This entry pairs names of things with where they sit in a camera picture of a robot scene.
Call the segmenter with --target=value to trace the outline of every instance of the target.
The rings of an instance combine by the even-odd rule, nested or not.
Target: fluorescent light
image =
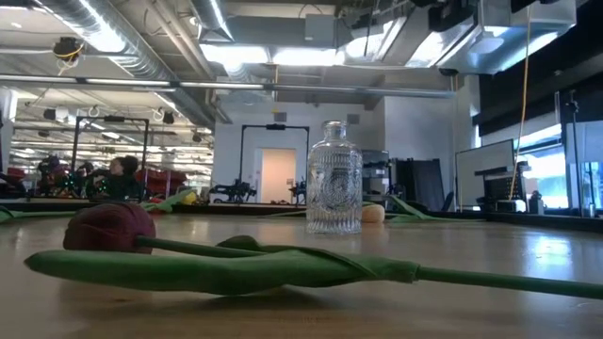
[[[413,56],[406,63],[406,67],[429,68],[442,55],[444,41],[440,33],[432,32],[416,49]]]
[[[153,94],[154,94],[154,95],[155,95],[157,98],[159,98],[159,100],[161,100],[161,101],[162,101],[162,102],[163,102],[165,105],[167,105],[168,107],[170,107],[170,108],[172,108],[172,109],[175,109],[175,108],[176,108],[176,104],[175,104],[173,101],[166,99],[166,98],[165,98],[163,95],[161,95],[161,94],[159,94],[159,93],[155,93],[155,92],[153,92]]]
[[[201,44],[200,46],[207,60],[219,62],[223,65],[269,62],[266,48],[262,46],[216,46],[210,44]]]
[[[309,85],[274,85],[274,89],[288,89],[288,90],[330,90],[330,91],[344,91],[344,92],[355,92],[355,88],[343,88],[335,86],[309,86]]]
[[[36,10],[42,13],[45,13],[46,11],[43,8],[37,8],[37,7],[23,7],[23,6],[0,6],[0,9],[6,9],[6,10]]]
[[[272,59],[275,64],[288,66],[333,66],[336,50],[317,48],[283,48]]]
[[[12,74],[1,74],[0,80],[5,81],[31,81],[31,82],[54,82],[61,84],[73,84],[77,81],[70,77],[60,76],[36,76],[36,75],[12,75]]]
[[[398,24],[399,21],[396,21],[396,28],[399,31],[402,28],[402,24]],[[394,24],[394,21],[389,21],[383,24],[383,33],[370,35],[367,39],[367,36],[363,36],[360,38],[356,38],[348,43],[345,47],[346,54],[352,58],[359,58],[365,56],[365,49],[367,49],[366,58],[372,58],[383,48],[385,52],[389,49],[389,45],[394,41],[394,38],[398,34],[393,34],[394,32],[389,32],[390,28]],[[389,45],[383,47],[383,39],[387,35]]]
[[[90,126],[92,126],[92,127],[96,128],[96,129],[100,129],[101,131],[105,131],[105,127],[101,126],[101,125],[100,125],[100,124],[98,124],[98,123],[94,123],[94,122],[93,122],[93,123],[91,123],[91,124],[90,124]]]
[[[509,27],[504,27],[504,26],[485,26],[483,29],[486,32],[492,33],[492,35],[495,38],[498,38],[501,35],[505,34],[509,30]]]
[[[558,37],[559,37],[558,32],[550,32],[550,33],[545,33],[544,35],[541,35],[538,38],[534,38],[530,42],[530,45],[528,46],[529,55],[531,56],[532,54],[538,52],[541,48],[547,46],[548,44],[550,44],[553,40],[557,39]],[[513,53],[513,55],[511,57],[509,57],[507,60],[505,60],[505,62],[502,63],[500,69],[502,71],[505,71],[508,68],[512,67],[517,62],[523,60],[524,58],[526,58],[526,47],[525,46],[516,50],[515,53]]]
[[[121,79],[88,79],[92,85],[128,85],[128,86],[169,86],[169,81],[156,80],[121,80]]]
[[[110,137],[110,138],[114,138],[114,139],[119,139],[120,138],[119,134],[113,133],[113,132],[103,132],[102,135],[105,136],[105,137]]]
[[[238,84],[238,83],[226,83],[226,82],[181,82],[182,87],[202,88],[202,89],[264,89],[263,85],[258,84]]]

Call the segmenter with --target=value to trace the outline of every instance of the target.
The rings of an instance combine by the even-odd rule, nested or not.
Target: door
[[[291,202],[295,184],[295,149],[262,149],[260,201]]]

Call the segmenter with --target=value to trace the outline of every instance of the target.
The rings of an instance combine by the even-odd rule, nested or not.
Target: white wall
[[[440,159],[445,194],[452,190],[452,99],[385,98],[385,150],[390,157]]]
[[[232,119],[232,124],[217,124],[215,132],[213,185],[230,185],[238,178],[241,125],[274,123],[271,110],[273,103],[255,105],[225,104],[224,111]],[[365,150],[379,149],[380,141],[376,136],[383,135],[383,125],[375,123],[373,112],[365,111],[363,105],[322,104],[318,107],[303,103],[279,103],[277,108],[287,113],[288,126],[310,127],[310,147],[323,140],[322,123],[329,120],[342,120],[348,114],[359,114],[360,124],[348,128],[348,139]],[[255,185],[256,169],[254,153],[257,148],[295,148],[296,180],[306,173],[305,156],[306,134],[303,130],[267,131],[248,128],[245,131],[243,180]]]

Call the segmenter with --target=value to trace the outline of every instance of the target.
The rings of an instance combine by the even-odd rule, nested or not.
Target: bottle neck
[[[325,140],[337,140],[346,138],[346,126],[328,125],[324,128]]]

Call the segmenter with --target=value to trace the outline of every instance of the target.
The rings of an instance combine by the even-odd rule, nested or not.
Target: embossed glass
[[[346,140],[346,123],[326,121],[324,140],[308,156],[307,226],[309,233],[361,231],[362,153]]]

